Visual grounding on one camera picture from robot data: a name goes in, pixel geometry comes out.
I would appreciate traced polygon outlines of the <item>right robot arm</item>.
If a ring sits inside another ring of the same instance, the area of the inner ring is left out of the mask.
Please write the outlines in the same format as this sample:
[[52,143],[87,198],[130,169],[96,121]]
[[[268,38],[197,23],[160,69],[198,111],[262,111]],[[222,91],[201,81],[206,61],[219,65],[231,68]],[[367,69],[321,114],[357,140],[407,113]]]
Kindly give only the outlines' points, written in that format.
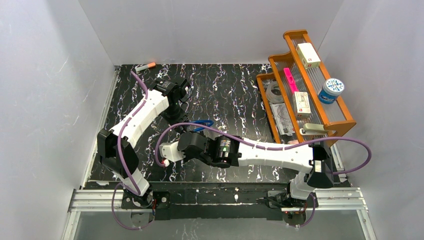
[[217,168],[249,165],[292,169],[298,172],[288,184],[288,198],[306,200],[315,189],[334,186],[332,157],[318,139],[298,144],[257,142],[223,134],[214,139],[194,131],[172,144],[174,161],[197,159]]

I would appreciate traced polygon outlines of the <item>blue cable lock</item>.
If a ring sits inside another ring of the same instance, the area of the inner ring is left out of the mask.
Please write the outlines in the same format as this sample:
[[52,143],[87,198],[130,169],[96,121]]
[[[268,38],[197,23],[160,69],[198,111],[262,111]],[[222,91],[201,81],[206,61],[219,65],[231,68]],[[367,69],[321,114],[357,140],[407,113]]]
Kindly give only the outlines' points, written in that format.
[[200,132],[203,131],[205,128],[204,126],[211,127],[215,122],[210,119],[202,119],[202,120],[194,120],[190,121],[190,123],[202,125],[203,127],[197,126],[193,131],[194,132]]

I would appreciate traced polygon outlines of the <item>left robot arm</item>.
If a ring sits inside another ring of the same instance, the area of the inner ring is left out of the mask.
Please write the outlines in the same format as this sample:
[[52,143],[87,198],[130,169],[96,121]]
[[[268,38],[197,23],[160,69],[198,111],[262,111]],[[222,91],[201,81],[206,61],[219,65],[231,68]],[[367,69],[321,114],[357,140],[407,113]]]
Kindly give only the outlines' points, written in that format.
[[127,191],[143,198],[150,193],[150,184],[139,170],[136,144],[158,116],[170,125],[188,121],[180,104],[188,95],[190,83],[179,77],[174,80],[158,78],[146,85],[136,73],[131,75],[145,95],[122,121],[109,130],[99,131],[97,158],[103,167],[118,177]]

